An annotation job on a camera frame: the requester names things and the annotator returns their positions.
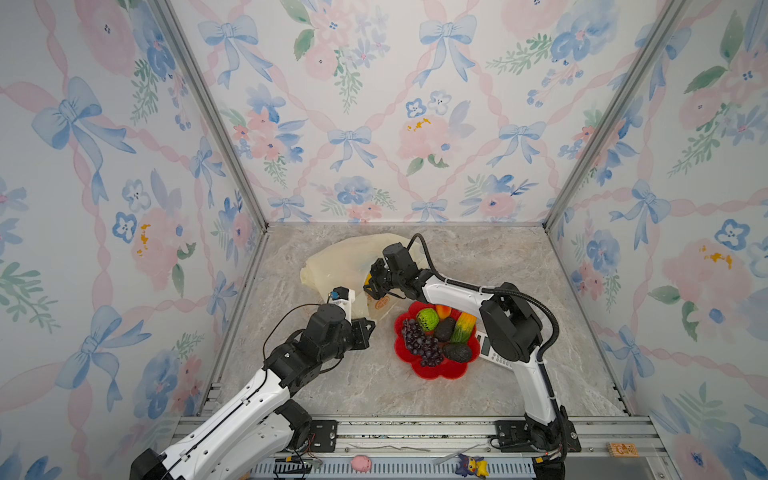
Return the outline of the dark avocado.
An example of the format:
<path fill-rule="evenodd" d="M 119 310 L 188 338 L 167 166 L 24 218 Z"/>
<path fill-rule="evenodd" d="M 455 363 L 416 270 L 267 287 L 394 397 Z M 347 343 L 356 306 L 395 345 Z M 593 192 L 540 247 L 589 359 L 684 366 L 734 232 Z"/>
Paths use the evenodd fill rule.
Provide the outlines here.
<path fill-rule="evenodd" d="M 452 362 L 466 364 L 472 361 L 473 351 L 467 344 L 447 343 L 442 346 L 443 356 Z"/>

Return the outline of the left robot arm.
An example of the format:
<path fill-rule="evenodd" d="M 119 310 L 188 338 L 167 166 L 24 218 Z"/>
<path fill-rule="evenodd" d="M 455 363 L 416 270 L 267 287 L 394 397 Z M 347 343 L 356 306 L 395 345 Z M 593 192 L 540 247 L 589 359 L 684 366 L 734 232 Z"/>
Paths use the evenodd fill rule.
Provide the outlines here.
<path fill-rule="evenodd" d="M 293 397 L 332 360 L 370 347 L 376 323 L 351 317 L 351 303 L 318 304 L 307 325 L 266 356 L 263 366 L 202 425 L 158 453 L 133 460 L 131 479 L 238 479 L 261 460 L 297 450 L 309 439 L 311 415 Z"/>

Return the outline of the yellow plastic bag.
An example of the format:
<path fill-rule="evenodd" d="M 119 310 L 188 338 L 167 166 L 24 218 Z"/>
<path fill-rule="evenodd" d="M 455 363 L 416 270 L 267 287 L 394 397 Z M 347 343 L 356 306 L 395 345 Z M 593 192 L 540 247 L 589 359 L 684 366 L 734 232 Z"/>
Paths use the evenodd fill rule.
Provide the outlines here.
<path fill-rule="evenodd" d="M 406 245 L 408 240 L 396 234 L 383 233 L 339 241 L 309 257 L 300 271 L 301 282 L 316 290 L 323 299 L 335 287 L 353 290 L 352 317 L 382 320 L 393 309 L 401 307 L 403 301 L 392 296 L 374 300 L 363 291 L 363 286 L 373 263 L 382 257 L 385 247 L 394 243 Z"/>

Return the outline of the red apple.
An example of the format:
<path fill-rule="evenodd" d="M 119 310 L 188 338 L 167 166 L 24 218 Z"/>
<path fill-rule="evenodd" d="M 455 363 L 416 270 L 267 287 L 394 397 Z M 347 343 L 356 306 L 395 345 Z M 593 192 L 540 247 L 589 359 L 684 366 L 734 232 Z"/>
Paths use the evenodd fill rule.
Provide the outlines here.
<path fill-rule="evenodd" d="M 451 314 L 452 314 L 452 308 L 449 307 L 449 306 L 436 305 L 434 307 L 434 309 L 435 309 L 435 311 L 436 311 L 440 321 L 443 321 L 443 320 L 449 318 L 451 316 Z"/>

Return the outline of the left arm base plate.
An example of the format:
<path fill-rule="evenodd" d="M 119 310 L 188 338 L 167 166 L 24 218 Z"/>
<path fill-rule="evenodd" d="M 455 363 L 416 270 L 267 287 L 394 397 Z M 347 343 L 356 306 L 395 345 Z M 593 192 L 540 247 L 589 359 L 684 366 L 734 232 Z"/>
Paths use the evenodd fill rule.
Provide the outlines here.
<path fill-rule="evenodd" d="M 337 420 L 311 420 L 294 430 L 288 449 L 298 453 L 333 453 L 338 426 Z"/>

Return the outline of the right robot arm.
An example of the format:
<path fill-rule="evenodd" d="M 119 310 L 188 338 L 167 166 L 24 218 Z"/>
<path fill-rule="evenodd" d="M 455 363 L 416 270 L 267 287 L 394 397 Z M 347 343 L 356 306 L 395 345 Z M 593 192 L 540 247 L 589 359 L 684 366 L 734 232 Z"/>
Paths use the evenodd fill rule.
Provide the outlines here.
<path fill-rule="evenodd" d="M 425 304 L 445 305 L 479 318 L 492 349 L 512 363 L 522 390 L 530 445 L 567 455 L 567 418 L 548 374 L 544 353 L 557 341 L 559 323 L 546 305 L 512 284 L 482 287 L 418 266 L 404 270 L 378 259 L 363 290 L 379 300 L 396 291 Z"/>

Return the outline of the red flower-shaped bowl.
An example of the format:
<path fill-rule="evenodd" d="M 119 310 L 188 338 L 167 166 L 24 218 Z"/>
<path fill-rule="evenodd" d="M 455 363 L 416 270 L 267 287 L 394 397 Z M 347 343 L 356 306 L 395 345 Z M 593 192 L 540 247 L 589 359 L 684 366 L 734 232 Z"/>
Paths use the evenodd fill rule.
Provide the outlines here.
<path fill-rule="evenodd" d="M 450 307 L 414 301 L 394 330 L 396 355 L 426 380 L 461 378 L 480 355 L 476 318 Z"/>

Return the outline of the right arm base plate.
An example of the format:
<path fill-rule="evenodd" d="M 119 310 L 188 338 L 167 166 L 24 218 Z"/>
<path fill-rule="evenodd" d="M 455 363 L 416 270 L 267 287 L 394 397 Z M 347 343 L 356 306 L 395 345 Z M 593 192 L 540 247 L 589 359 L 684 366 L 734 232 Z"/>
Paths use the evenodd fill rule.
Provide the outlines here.
<path fill-rule="evenodd" d="M 523 420 L 497 420 L 494 422 L 495 435 L 491 444 L 505 453 L 545 453 L 558 451 L 562 440 L 565 440 L 568 453 L 581 452 L 582 447 L 574 424 L 565 419 L 565 426 L 565 436 L 562 436 L 562 424 L 558 420 L 548 425 L 541 425 L 527 417 Z"/>

